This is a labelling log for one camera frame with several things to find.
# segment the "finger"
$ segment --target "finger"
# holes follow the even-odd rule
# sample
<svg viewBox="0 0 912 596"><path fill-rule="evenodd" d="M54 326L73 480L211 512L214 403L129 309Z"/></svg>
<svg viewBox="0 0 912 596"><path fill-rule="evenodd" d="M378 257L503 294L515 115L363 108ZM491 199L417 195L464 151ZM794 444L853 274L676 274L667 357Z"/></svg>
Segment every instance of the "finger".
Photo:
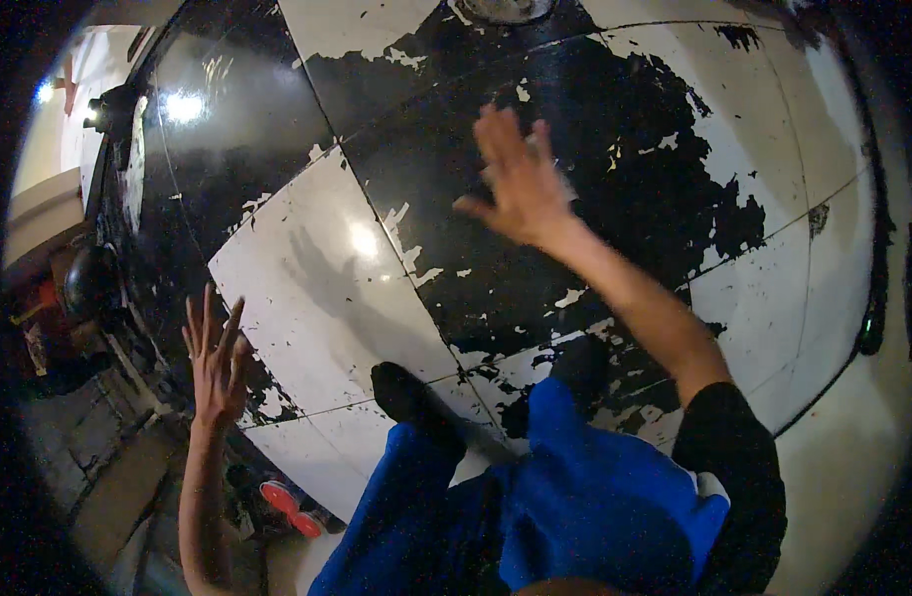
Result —
<svg viewBox="0 0 912 596"><path fill-rule="evenodd" d="M492 124L496 160L506 167L526 156L526 143L519 133L519 118L511 108L497 113Z"/></svg>
<svg viewBox="0 0 912 596"><path fill-rule="evenodd" d="M479 145L479 152L483 155L486 165L498 171L501 164L497 159L498 153L493 142L495 137L492 135L495 108L492 104L488 104L483 106L481 113L483 116L472 126L472 133L476 137L476 144Z"/></svg>
<svg viewBox="0 0 912 596"><path fill-rule="evenodd" d="M535 136L535 149L540 160L552 161L552 145L548 137L548 123L545 120L536 120L532 124L532 133Z"/></svg>
<svg viewBox="0 0 912 596"><path fill-rule="evenodd" d="M495 216L496 209L476 197L463 195L453 203L453 209L488 223Z"/></svg>
<svg viewBox="0 0 912 596"><path fill-rule="evenodd" d="M195 316L195 304L188 296L184 299L185 310L188 311L188 332L191 334L191 355L196 357L201 353L201 326Z"/></svg>
<svg viewBox="0 0 912 596"><path fill-rule="evenodd" d="M496 183L496 178L492 175L492 170L490 168L483 168L483 171L479 173L479 176L483 178L483 181L486 182L486 186L489 188L492 188Z"/></svg>
<svg viewBox="0 0 912 596"><path fill-rule="evenodd" d="M237 302L234 303L234 308L231 309L231 317L227 319L227 324L224 325L224 332L221 333L221 340L218 342L218 350L215 351L216 354L223 354L227 350L227 344L230 341L230 338L237 337L237 328L240 326L240 314L244 311L244 297L241 296L237 299Z"/></svg>
<svg viewBox="0 0 912 596"><path fill-rule="evenodd" d="M204 284L204 312L201 314L201 349L207 350L211 347L211 327L214 318L211 316L211 294L215 291L214 285L210 281Z"/></svg>
<svg viewBox="0 0 912 596"><path fill-rule="evenodd" d="M181 328L181 335L184 336L184 345L187 346L187 348L188 348L188 356L190 356L191 358L194 358L196 355L195 346L194 346L194 342L191 340L191 335L188 333L187 327Z"/></svg>
<svg viewBox="0 0 912 596"><path fill-rule="evenodd" d="M234 349L231 354L231 380L228 382L227 390L231 396L235 395L235 390L241 383L244 375L244 359L251 353L251 343L247 338L238 333L234 342Z"/></svg>

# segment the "floor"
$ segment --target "floor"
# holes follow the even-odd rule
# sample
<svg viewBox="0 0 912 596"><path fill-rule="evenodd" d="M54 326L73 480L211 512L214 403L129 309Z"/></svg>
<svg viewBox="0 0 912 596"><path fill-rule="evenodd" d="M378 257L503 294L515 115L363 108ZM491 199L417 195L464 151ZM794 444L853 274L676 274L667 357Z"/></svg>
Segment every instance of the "floor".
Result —
<svg viewBox="0 0 912 596"><path fill-rule="evenodd" d="M763 423L792 421L846 363L869 282L872 176L830 44L708 0L565 2L523 29L460 6L184 5L106 208L159 351L183 363L204 281L246 295L241 428L342 519L391 426L382 361L522 453L528 390L593 333L615 351L594 423L670 451L675 390L599 296L452 214L485 194L471 124L494 100L550 122L573 208L711 325Z"/></svg>

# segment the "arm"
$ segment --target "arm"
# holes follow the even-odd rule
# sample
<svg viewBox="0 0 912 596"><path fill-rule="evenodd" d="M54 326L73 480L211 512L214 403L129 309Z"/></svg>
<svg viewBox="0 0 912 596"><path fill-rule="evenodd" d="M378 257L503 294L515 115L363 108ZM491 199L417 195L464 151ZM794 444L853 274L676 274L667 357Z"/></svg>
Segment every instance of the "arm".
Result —
<svg viewBox="0 0 912 596"><path fill-rule="evenodd" d="M181 485L177 534L181 566L192 594L230 594L230 557L222 541L222 461L224 437L244 408L240 360L248 350L237 331L244 302L239 298L217 345L218 324L211 316L213 288L204 289L198 318L188 298L188 326L181 331L195 378L195 419Z"/></svg>
<svg viewBox="0 0 912 596"><path fill-rule="evenodd" d="M681 405L731 375L708 329L674 294L596 236L569 209L548 144L548 126L533 126L535 150L511 110L482 110L474 127L495 206L462 197L454 207L520 244L533 245L586 280L675 379Z"/></svg>

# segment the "round black object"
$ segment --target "round black object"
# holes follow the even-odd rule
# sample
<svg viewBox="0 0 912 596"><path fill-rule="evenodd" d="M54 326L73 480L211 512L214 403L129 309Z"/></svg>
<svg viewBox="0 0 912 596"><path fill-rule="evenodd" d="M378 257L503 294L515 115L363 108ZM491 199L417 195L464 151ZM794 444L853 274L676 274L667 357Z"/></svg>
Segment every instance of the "round black object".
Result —
<svg viewBox="0 0 912 596"><path fill-rule="evenodd" d="M65 274L63 292L74 315L95 318L111 309L118 292L115 253L103 246L78 251Z"/></svg>

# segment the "hand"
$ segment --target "hand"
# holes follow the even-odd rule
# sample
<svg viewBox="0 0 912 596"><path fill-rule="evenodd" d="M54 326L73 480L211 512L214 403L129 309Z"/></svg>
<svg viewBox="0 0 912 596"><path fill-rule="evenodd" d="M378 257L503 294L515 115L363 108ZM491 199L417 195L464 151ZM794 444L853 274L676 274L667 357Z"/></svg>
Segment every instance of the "hand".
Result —
<svg viewBox="0 0 912 596"><path fill-rule="evenodd" d="M537 120L532 126L533 151L519 133L519 120L511 108L496 111L488 104L480 113L473 133L486 161L483 177L496 204L460 197L453 208L519 244L547 250L560 241L571 221L577 221L552 161L548 124Z"/></svg>
<svg viewBox="0 0 912 596"><path fill-rule="evenodd" d="M204 286L203 314L195 313L191 297L185 301L188 326L181 328L195 378L195 422L211 430L224 430L244 413L246 397L241 380L242 360L250 352L247 338L238 330L244 298L238 298L217 345L212 342L218 323L211 315L214 286Z"/></svg>

